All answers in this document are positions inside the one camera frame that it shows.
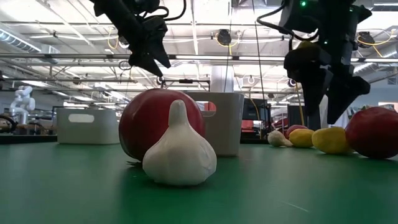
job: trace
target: green tabletop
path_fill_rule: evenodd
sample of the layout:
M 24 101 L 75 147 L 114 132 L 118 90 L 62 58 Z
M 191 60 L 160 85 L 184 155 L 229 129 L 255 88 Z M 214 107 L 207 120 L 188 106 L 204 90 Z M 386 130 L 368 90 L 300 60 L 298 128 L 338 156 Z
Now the green tabletop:
M 398 161 L 241 146 L 194 188 L 153 183 L 119 145 L 0 146 L 0 223 L 398 223 Z

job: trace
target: yellow potato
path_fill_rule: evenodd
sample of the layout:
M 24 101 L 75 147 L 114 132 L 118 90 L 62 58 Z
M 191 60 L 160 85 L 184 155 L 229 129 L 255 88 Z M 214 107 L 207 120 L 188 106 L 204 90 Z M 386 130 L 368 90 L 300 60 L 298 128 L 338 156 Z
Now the yellow potato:
M 315 131 L 312 135 L 313 145 L 327 154 L 347 154 L 352 152 L 346 141 L 344 128 L 332 127 Z
M 289 135 L 289 140 L 295 147 L 312 147 L 312 134 L 309 129 L 296 129 Z

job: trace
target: garlic bulb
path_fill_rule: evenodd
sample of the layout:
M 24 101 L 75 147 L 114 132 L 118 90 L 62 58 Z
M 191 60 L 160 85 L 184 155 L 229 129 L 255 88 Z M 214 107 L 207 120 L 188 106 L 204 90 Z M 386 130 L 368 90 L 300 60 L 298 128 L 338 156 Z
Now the garlic bulb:
M 279 147 L 286 146 L 292 147 L 293 144 L 285 138 L 285 136 L 279 131 L 272 131 L 268 134 L 268 143 L 271 146 Z
M 217 157 L 189 124 L 182 100 L 170 106 L 169 128 L 145 154 L 142 167 L 157 183 L 186 186 L 204 182 L 216 171 Z

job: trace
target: ceiling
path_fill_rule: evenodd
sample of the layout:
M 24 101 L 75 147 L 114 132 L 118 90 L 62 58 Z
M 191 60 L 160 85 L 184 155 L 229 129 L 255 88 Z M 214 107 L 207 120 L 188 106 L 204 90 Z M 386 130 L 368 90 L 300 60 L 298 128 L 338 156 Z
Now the ceiling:
M 39 2 L 49 5 L 49 9 Z M 170 17 L 181 13 L 183 0 L 161 0 L 161 5 L 170 9 Z M 255 1 L 256 9 L 252 7 L 234 7 L 229 10 L 229 0 L 188 0 L 187 11 L 183 17 L 168 24 L 169 31 L 164 39 L 164 46 L 168 54 L 175 55 L 228 55 L 228 47 L 223 47 L 213 37 L 220 29 L 231 28 L 231 36 L 234 45 L 231 48 L 232 55 L 257 56 L 257 36 L 261 56 L 281 56 L 288 52 L 288 41 L 282 40 L 282 35 L 276 30 L 270 30 L 264 26 L 254 25 L 256 17 L 271 12 L 280 1 Z M 387 1 L 358 1 L 369 8 L 377 7 L 373 16 L 358 26 L 358 32 L 369 31 L 376 42 L 389 42 L 377 46 L 378 50 L 395 45 L 397 39 L 394 29 L 398 26 L 396 20 L 398 14 L 394 7 L 383 5 Z M 2 0 L 0 1 L 0 22 L 5 29 L 12 31 L 14 35 L 32 43 L 33 45 L 50 45 L 59 50 L 61 54 L 128 54 L 129 51 L 117 43 L 117 30 L 105 16 L 95 17 L 93 4 L 89 0 Z M 266 20 L 278 23 L 280 13 L 267 17 Z M 0 42 L 1 53 L 23 53 L 19 49 L 10 47 Z M 360 49 L 353 52 L 355 57 L 378 57 L 373 48 Z M 8 76 L 26 77 L 27 74 L 37 78 L 71 79 L 73 77 L 114 80 L 115 78 L 127 80 L 129 77 L 137 83 L 117 82 L 82 82 L 79 85 L 70 82 L 47 82 L 46 86 L 61 88 L 62 90 L 92 89 L 102 86 L 106 89 L 131 90 L 123 93 L 127 98 L 132 98 L 148 88 L 158 87 L 156 77 L 144 70 L 132 68 L 123 71 L 118 68 L 119 60 L 72 60 L 60 59 L 59 65 L 50 68 L 50 64 L 40 60 L 12 58 L 13 62 L 22 64 L 27 68 L 10 67 L 9 63 L 0 63 L 9 71 Z M 95 63 L 95 67 L 80 66 L 80 63 Z M 160 69 L 165 78 L 178 80 L 190 78 L 194 80 L 209 80 L 214 64 L 196 60 L 192 62 L 180 62 L 172 60 L 172 68 Z M 287 74 L 281 63 L 261 65 L 257 63 L 247 64 L 234 62 L 229 64 L 233 69 L 235 90 L 255 91 L 261 89 L 260 71 L 263 74 L 263 86 L 265 91 L 292 91 L 287 85 Z M 176 90 L 204 90 L 207 83 L 198 85 L 179 84 L 169 85 L 168 88 Z M 68 96 L 75 93 L 61 91 Z M 92 98 L 98 96 L 98 92 L 84 91 L 83 95 Z M 253 94 L 253 98 L 262 97 Z

